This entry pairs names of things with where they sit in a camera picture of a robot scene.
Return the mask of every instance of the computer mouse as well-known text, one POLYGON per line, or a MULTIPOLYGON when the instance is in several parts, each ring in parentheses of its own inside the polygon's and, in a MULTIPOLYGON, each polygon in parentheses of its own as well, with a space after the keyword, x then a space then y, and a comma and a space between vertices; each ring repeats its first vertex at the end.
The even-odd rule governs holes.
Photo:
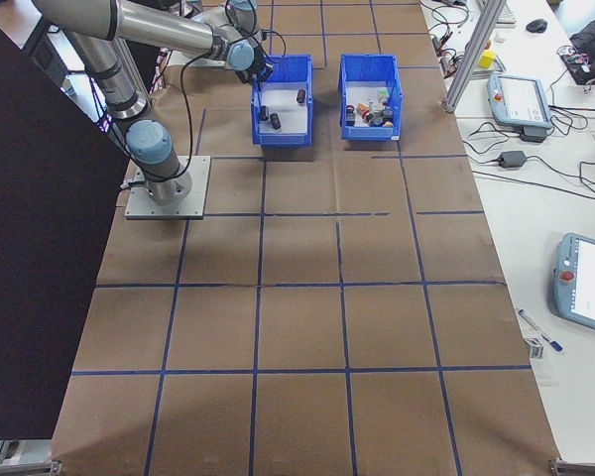
POLYGON ((531 33, 544 33, 548 23, 544 18, 538 18, 532 22, 527 23, 526 29, 531 33))

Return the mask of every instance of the white table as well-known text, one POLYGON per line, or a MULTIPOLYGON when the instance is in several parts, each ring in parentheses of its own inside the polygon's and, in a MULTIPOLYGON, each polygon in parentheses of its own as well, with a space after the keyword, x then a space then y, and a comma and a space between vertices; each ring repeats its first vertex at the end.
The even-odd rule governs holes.
MULTIPOLYGON (((472 19, 455 29, 448 43, 460 51, 479 16, 476 2, 469 0, 468 3, 472 19)), ((500 55, 507 73, 539 78, 550 102, 548 87, 565 70, 556 51, 560 46, 569 45, 568 37, 544 0, 509 0, 508 4, 518 18, 518 25, 514 29, 495 30, 506 40, 501 44, 493 42, 492 50, 500 55), (525 24, 535 18, 548 21, 542 35, 525 31, 525 24)), ((458 11, 441 9, 441 12, 448 19, 463 18, 458 11)), ((424 13, 428 25, 434 25, 436 21, 425 9, 424 13)), ((434 30, 442 35, 443 29, 434 30)), ((482 122, 491 120, 486 82, 471 81, 456 109, 463 139, 482 122)), ((585 94, 584 88, 575 85, 566 74, 554 88, 555 104, 595 108, 595 87, 585 94)), ((493 142, 494 139, 475 141, 478 149, 493 142)), ((476 156, 469 149, 468 152, 479 161, 487 161, 496 159, 503 150, 539 155, 552 166, 577 174, 580 161, 595 162, 595 119, 590 120, 585 131, 572 131, 567 137, 556 132, 541 145, 511 139, 483 156, 476 156)), ((577 181, 569 181, 537 161, 528 161, 518 171, 473 163, 472 169, 587 193, 577 181)), ((480 176, 476 176, 476 183, 515 307, 526 309, 565 349, 558 354, 546 346, 543 358, 532 360, 561 457, 570 462, 595 463, 595 330, 556 317, 546 303, 555 247, 566 232, 595 238, 595 201, 480 176)), ((520 321, 520 325, 525 336, 535 335, 524 322, 520 321)))

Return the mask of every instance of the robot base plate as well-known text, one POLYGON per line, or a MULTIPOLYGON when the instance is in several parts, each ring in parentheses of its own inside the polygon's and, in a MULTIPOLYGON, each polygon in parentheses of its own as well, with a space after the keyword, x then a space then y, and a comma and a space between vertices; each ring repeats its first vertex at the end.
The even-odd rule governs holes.
MULTIPOLYGON (((178 156, 178 159, 185 165, 188 157, 178 156)), ((210 167, 211 157, 192 156, 188 169, 191 174, 191 190, 183 199, 171 203, 156 203, 144 186, 133 186, 130 188, 125 217, 129 220, 201 219, 205 212, 210 167)), ((140 170, 137 170, 134 180, 144 180, 143 173, 140 170)))

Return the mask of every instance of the red emergency stop button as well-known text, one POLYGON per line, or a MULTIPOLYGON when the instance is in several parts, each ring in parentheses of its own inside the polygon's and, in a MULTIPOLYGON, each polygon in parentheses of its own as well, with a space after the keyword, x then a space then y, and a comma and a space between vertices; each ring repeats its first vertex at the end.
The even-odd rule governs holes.
POLYGON ((570 283, 575 279, 575 273, 573 273, 572 271, 562 271, 559 274, 559 278, 561 281, 565 283, 570 283))

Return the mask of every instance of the blue bin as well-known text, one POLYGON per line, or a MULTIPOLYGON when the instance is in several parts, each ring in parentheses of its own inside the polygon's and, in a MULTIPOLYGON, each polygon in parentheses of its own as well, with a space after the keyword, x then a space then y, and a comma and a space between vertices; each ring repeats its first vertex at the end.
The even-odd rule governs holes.
POLYGON ((254 84, 251 93, 251 134, 253 143, 270 147, 310 146, 312 136, 313 92, 312 60, 310 55, 271 56, 274 72, 262 83, 261 89, 254 84), (296 101, 298 89, 306 91, 304 104, 296 101), (273 98, 265 104, 265 98, 273 98), (274 130, 269 121, 260 120, 260 107, 266 105, 269 112, 277 112, 283 128, 274 130))
POLYGON ((404 112, 404 93, 399 80, 397 58, 393 55, 342 55, 339 69, 341 91, 341 138, 351 141, 398 141, 404 112), (394 127, 346 125, 349 82, 374 82, 388 89, 388 106, 394 112, 394 127))

